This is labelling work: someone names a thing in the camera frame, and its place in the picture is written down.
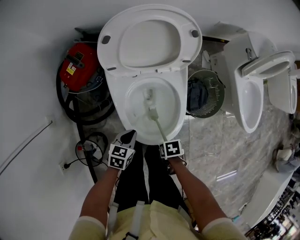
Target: yellow shirt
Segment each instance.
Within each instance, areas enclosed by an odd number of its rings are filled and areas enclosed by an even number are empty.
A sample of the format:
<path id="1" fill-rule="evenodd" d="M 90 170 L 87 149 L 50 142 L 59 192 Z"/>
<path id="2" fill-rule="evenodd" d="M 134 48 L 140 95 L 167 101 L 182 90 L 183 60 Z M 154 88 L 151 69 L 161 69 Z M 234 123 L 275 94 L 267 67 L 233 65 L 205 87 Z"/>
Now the yellow shirt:
<path id="1" fill-rule="evenodd" d="M 121 240 L 129 232 L 135 207 L 118 213 L 115 231 L 109 239 Z M 246 240 L 246 237 L 228 218 L 220 218 L 209 223 L 199 234 L 206 240 Z M 189 229 L 187 221 L 174 208 L 153 201 L 145 205 L 139 240 L 197 240 Z M 105 227 L 92 217 L 80 217 L 69 240 L 105 240 Z"/>

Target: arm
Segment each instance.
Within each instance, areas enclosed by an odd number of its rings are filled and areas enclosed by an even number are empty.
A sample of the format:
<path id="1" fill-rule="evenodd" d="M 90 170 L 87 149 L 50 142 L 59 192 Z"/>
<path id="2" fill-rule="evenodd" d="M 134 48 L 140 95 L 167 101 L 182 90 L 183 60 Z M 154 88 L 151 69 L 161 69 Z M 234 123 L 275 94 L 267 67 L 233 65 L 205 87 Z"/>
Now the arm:
<path id="1" fill-rule="evenodd" d="M 213 220 L 227 217 L 207 186 L 196 178 L 178 158 L 171 158 L 169 162 L 193 207 L 200 231 Z"/>
<path id="2" fill-rule="evenodd" d="M 105 227 L 107 208 L 112 196 L 118 169 L 109 167 L 104 176 L 89 191 L 81 209 L 80 216 L 89 216 L 99 220 Z"/>

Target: toilet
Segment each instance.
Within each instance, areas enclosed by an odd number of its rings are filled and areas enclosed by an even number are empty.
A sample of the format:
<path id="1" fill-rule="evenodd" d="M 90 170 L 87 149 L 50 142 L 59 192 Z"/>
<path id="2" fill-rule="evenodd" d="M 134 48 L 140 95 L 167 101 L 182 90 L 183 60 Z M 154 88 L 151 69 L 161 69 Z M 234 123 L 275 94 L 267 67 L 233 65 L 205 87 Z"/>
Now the toilet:
<path id="1" fill-rule="evenodd" d="M 279 85 L 282 74 L 288 78 L 287 73 L 295 62 L 291 51 L 280 52 L 264 35 L 247 32 L 232 39 L 222 52 L 212 55 L 210 59 L 212 70 L 226 87 L 221 109 L 234 114 L 246 132 L 254 132 L 260 121 L 264 79 L 268 79 L 268 85 L 270 83 L 274 89 L 269 91 L 269 98 L 278 99 L 282 96 L 280 102 L 277 100 L 277 104 L 283 106 L 281 110 L 295 112 L 297 89 L 293 87 L 294 82 L 290 78 L 282 80 L 281 86 Z"/>
<path id="2" fill-rule="evenodd" d="M 158 121 L 168 140 L 186 114 L 188 65 L 200 52 L 202 34 L 195 20 L 172 6 L 129 8 L 107 22 L 97 44 L 99 62 L 119 118 L 147 145 L 164 140 L 148 114 L 145 92 L 153 93 Z"/>

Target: vacuum hose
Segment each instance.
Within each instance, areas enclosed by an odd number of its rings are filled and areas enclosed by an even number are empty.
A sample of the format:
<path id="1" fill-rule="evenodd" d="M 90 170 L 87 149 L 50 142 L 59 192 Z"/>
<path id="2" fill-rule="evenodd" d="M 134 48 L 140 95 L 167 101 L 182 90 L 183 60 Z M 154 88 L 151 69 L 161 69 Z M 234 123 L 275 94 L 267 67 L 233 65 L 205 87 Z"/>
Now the vacuum hose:
<path id="1" fill-rule="evenodd" d="M 60 105 L 65 110 L 67 116 L 73 122 L 77 123 L 78 120 L 75 117 L 75 112 L 74 112 L 74 110 L 72 110 L 70 108 L 71 101 L 73 101 L 73 99 L 77 95 L 76 94 L 68 94 L 66 101 L 64 100 L 64 98 L 62 96 L 62 92 L 61 92 L 61 79 L 60 79 L 60 71 L 61 71 L 61 68 L 62 68 L 62 64 L 58 68 L 57 75 L 56 75 L 56 93 L 57 93 L 57 97 L 58 97 L 58 100 L 60 102 Z M 99 111 L 101 111 L 102 109 L 106 108 L 107 106 L 109 106 L 112 102 L 113 102 L 112 101 L 112 97 L 111 97 L 111 95 L 109 95 L 109 97 L 106 100 L 102 101 L 99 106 L 97 106 L 96 108 L 94 108 L 92 110 L 89 110 L 87 112 L 81 112 L 81 113 L 79 113 L 79 116 L 81 118 L 92 116 L 92 115 L 98 113 Z M 107 117 L 109 117 L 113 113 L 114 109 L 115 109 L 114 104 L 111 104 L 111 107 L 101 117 L 99 117 L 97 119 L 94 119 L 94 120 L 82 120 L 82 119 L 80 119 L 79 123 L 81 125 L 93 125 L 93 124 L 97 124 L 97 123 L 103 121 L 104 119 L 106 119 Z"/>

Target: toilet lid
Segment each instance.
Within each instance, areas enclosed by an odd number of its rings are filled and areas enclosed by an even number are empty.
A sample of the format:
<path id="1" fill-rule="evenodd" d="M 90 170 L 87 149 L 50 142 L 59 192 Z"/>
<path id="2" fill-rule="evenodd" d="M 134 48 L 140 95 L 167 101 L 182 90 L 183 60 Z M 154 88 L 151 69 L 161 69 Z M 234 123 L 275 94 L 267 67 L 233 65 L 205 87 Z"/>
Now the toilet lid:
<path id="1" fill-rule="evenodd" d="M 195 20 L 172 6 L 147 4 L 129 8 L 102 29 L 97 55 L 114 76 L 179 71 L 199 54 L 202 34 Z"/>
<path id="2" fill-rule="evenodd" d="M 242 69 L 242 75 L 255 75 L 262 79 L 274 77 L 289 68 L 293 62 L 295 62 L 295 56 L 291 51 L 276 52 L 247 64 Z"/>

